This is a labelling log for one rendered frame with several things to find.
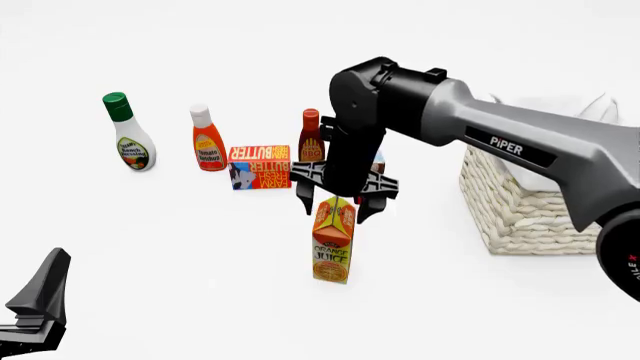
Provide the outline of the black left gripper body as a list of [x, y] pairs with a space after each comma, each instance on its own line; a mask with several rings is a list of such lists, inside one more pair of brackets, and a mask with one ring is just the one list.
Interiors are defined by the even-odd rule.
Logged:
[[66, 327], [43, 316], [17, 316], [14, 325], [0, 325], [0, 355], [57, 350]]

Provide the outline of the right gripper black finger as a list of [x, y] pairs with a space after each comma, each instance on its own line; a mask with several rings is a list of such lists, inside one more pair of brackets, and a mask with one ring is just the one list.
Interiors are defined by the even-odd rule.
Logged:
[[386, 207], [384, 196], [358, 196], [355, 202], [359, 206], [357, 211], [357, 224], [362, 224], [371, 215], [383, 212]]
[[302, 201], [306, 215], [311, 215], [314, 200], [314, 185], [308, 182], [298, 182], [296, 196]]

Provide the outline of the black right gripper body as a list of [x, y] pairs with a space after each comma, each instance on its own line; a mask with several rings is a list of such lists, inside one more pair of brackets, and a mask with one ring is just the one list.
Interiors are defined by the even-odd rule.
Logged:
[[322, 188], [340, 197], [384, 196], [395, 199], [399, 193], [399, 182], [396, 179], [372, 170], [368, 171], [360, 190], [350, 188], [347, 182], [341, 179], [335, 185], [328, 185], [324, 179], [325, 165], [325, 161], [293, 162], [290, 167], [290, 179], [296, 183], [311, 183], [314, 188]]

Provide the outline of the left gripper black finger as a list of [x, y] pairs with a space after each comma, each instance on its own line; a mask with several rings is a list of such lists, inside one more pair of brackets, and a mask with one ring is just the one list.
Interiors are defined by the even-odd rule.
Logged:
[[63, 248], [54, 248], [35, 275], [6, 303], [18, 318], [37, 316], [66, 326], [65, 287], [71, 257]]

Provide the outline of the orange juice carton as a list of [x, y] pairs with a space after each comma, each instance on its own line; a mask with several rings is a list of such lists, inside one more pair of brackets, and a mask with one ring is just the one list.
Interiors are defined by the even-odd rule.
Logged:
[[312, 230], [313, 277], [347, 284], [352, 255], [356, 209], [341, 197], [323, 201]]

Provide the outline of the white woven basket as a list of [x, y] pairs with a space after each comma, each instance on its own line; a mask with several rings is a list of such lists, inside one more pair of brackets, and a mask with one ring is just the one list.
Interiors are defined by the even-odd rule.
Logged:
[[575, 230], [558, 188], [523, 188], [497, 158], [468, 146], [459, 185], [488, 250], [493, 254], [594, 254], [600, 232]]

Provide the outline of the BBQ sauce bottle, red cap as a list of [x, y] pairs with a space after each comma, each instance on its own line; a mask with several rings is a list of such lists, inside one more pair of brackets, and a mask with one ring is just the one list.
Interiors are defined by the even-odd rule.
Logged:
[[302, 162], [324, 161], [325, 144], [320, 134], [318, 110], [303, 111], [303, 128], [299, 137], [298, 159]]

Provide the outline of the red and orange butter box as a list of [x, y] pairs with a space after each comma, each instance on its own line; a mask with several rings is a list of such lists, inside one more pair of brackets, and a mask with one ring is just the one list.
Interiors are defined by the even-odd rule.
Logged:
[[228, 164], [234, 190], [291, 187], [289, 146], [234, 146]]

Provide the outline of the tomato ketchup bottle, white cap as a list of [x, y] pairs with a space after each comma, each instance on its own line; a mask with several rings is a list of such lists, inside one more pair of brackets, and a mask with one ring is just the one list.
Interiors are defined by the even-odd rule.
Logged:
[[193, 146], [201, 170], [215, 172], [227, 167], [227, 152], [223, 140], [213, 124], [209, 108], [195, 104], [190, 108], [193, 127]]

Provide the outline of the ranch dressing bottle, green cap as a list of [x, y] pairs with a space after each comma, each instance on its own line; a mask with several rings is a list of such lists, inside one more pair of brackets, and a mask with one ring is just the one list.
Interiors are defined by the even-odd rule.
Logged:
[[156, 148], [137, 122], [126, 95], [111, 92], [102, 101], [116, 130], [116, 149], [120, 158], [131, 170], [149, 170], [155, 164]]

